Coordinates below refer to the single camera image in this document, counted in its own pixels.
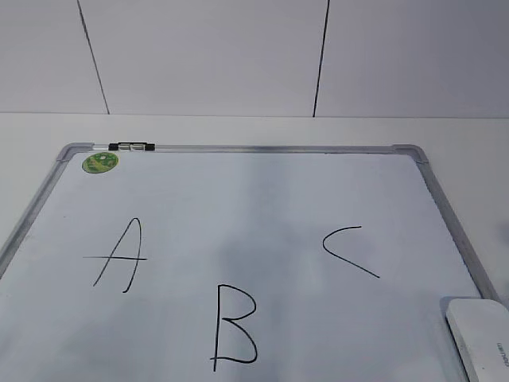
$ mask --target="round sticker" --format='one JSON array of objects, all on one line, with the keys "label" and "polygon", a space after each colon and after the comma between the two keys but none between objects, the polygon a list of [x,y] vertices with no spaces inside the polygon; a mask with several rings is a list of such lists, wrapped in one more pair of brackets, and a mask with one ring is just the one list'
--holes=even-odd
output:
[{"label": "round sticker", "polygon": [[84,160],[81,166],[88,173],[106,173],[119,163],[119,157],[113,153],[97,153]]}]

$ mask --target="black vertical line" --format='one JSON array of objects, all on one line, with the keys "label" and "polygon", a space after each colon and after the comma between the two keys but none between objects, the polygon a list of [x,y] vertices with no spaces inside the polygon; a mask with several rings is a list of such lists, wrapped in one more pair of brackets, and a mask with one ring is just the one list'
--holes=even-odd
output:
[{"label": "black vertical line", "polygon": [[327,36],[327,24],[328,24],[328,9],[330,8],[330,6],[331,6],[331,0],[327,0],[327,10],[325,11],[324,35],[321,39],[320,66],[318,67],[317,91],[315,93],[315,104],[313,107],[313,118],[315,117],[315,115],[317,113],[318,92],[320,91],[321,65],[324,61],[325,37]]},{"label": "black vertical line", "polygon": [[217,286],[217,319],[216,319],[216,347],[214,348],[214,367],[216,372],[217,366],[217,348],[220,345],[220,324],[221,324],[221,285]]},{"label": "black vertical line", "polygon": [[90,37],[88,36],[87,24],[85,24],[85,17],[83,16],[83,10],[81,9],[80,0],[76,0],[78,3],[78,10],[80,10],[80,18],[81,25],[83,26],[83,30],[85,32],[85,37],[87,38],[88,48],[90,49],[90,53],[92,55],[92,61],[94,61],[95,73],[97,74],[97,79],[99,80],[99,86],[101,87],[101,93],[103,93],[104,104],[106,105],[106,111],[110,114],[110,108],[108,107],[108,102],[106,101],[106,96],[104,95],[103,82],[101,81],[101,76],[99,75],[99,70],[97,69],[97,62],[95,61],[94,51],[92,50],[92,44],[90,42]]}]

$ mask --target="white wall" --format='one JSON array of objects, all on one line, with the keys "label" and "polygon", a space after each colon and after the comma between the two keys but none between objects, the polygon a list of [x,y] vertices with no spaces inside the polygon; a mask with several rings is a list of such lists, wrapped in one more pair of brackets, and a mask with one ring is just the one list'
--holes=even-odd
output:
[{"label": "white wall", "polygon": [[[311,116],[327,0],[80,0],[111,113]],[[330,0],[317,116],[509,116],[506,0]],[[0,5],[0,111],[104,113],[74,0]]]}]

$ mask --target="whiteboard eraser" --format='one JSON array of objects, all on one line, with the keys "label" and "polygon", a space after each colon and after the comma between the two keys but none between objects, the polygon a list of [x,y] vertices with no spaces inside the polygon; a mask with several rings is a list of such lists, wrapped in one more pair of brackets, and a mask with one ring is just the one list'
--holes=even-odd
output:
[{"label": "whiteboard eraser", "polygon": [[470,382],[509,381],[509,311],[492,300],[458,298],[446,317]]}]

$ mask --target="black ink writing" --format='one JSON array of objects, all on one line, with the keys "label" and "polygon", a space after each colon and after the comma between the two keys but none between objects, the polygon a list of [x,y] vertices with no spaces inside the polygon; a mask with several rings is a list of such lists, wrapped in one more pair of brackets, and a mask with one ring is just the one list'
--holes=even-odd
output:
[{"label": "black ink writing", "polygon": [[355,226],[355,227],[345,227],[345,228],[337,229],[337,230],[335,230],[335,231],[333,231],[333,232],[329,233],[329,234],[328,234],[328,235],[327,235],[327,236],[326,236],[326,237],[322,240],[321,245],[322,245],[322,247],[324,248],[324,250],[326,250],[326,251],[327,251],[328,253],[330,253],[331,255],[333,255],[333,256],[335,256],[335,257],[337,257],[338,259],[343,260],[343,261],[344,261],[344,262],[346,262],[346,263],[349,263],[349,264],[353,265],[354,267],[358,267],[360,270],[365,271],[366,273],[369,273],[371,276],[375,276],[377,279],[379,279],[379,278],[380,278],[380,276],[378,276],[378,275],[374,274],[373,272],[369,271],[368,269],[366,269],[366,268],[364,268],[364,267],[361,267],[359,264],[355,264],[355,263],[353,263],[352,261],[350,261],[350,260],[348,260],[348,259],[345,259],[344,257],[341,257],[341,256],[337,255],[336,253],[334,253],[334,252],[330,251],[330,250],[329,250],[329,249],[325,246],[325,241],[326,241],[329,237],[331,237],[331,236],[333,236],[333,235],[337,234],[338,232],[346,231],[347,229],[357,229],[357,228],[362,228],[362,227],[361,227],[360,225],[358,225],[358,226]]},{"label": "black ink writing", "polygon": [[[136,221],[136,223],[138,223],[138,228],[139,228],[139,241],[138,241],[138,255],[137,255],[137,257],[113,256],[113,254],[115,253],[115,251],[119,247],[120,243],[122,242],[122,239],[126,235],[127,231],[129,231],[130,226],[135,221]],[[140,261],[146,260],[146,258],[140,258],[141,250],[142,250],[142,223],[140,222],[140,220],[137,217],[134,217],[133,219],[130,220],[129,224],[127,225],[127,227],[124,230],[123,234],[120,236],[119,241],[117,241],[117,244],[115,245],[115,247],[113,248],[113,251],[111,251],[111,254],[109,256],[84,256],[85,258],[88,258],[88,259],[107,259],[105,264],[104,264],[103,269],[101,270],[101,272],[99,273],[99,276],[97,276],[97,279],[96,279],[96,281],[93,284],[94,287],[97,285],[97,283],[99,282],[101,277],[103,277],[104,271],[106,270],[108,264],[110,263],[110,261],[112,259],[134,260],[134,261],[136,261],[136,264],[134,265],[133,273],[132,273],[132,275],[130,277],[129,284],[127,285],[127,288],[122,292],[122,293],[127,293],[129,291],[129,289],[130,289],[130,286],[133,284],[134,276],[136,275],[136,270],[138,269],[138,263]]]},{"label": "black ink writing", "polygon": [[[251,312],[246,313],[243,316],[240,316],[240,317],[237,317],[237,318],[221,317],[221,288],[230,288],[230,289],[233,289],[233,290],[237,290],[238,292],[246,295],[253,302],[253,310]],[[214,372],[216,371],[217,360],[228,360],[228,361],[233,361],[233,362],[239,362],[241,364],[252,364],[253,362],[255,362],[257,360],[257,358],[258,358],[258,349],[256,347],[255,341],[253,341],[253,338],[251,337],[251,335],[242,326],[240,326],[237,323],[237,321],[243,320],[244,318],[251,316],[255,311],[256,311],[256,301],[255,301],[255,299],[252,298],[251,295],[248,294],[247,292],[245,292],[244,290],[241,290],[241,289],[239,289],[239,288],[237,288],[235,286],[227,285],[227,284],[220,284],[220,285],[217,286],[216,347],[215,347],[215,350],[214,350],[214,357],[211,358],[211,360],[214,360],[214,366],[213,366]],[[240,360],[238,358],[233,358],[233,357],[218,357],[217,356],[217,350],[218,350],[218,347],[219,347],[219,344],[220,344],[220,326],[221,326],[221,320],[226,321],[226,322],[232,324],[234,327],[236,327],[237,329],[239,329],[242,333],[244,333],[246,335],[246,337],[249,339],[249,341],[253,345],[254,356],[253,356],[252,359],[250,359],[250,360]]]}]

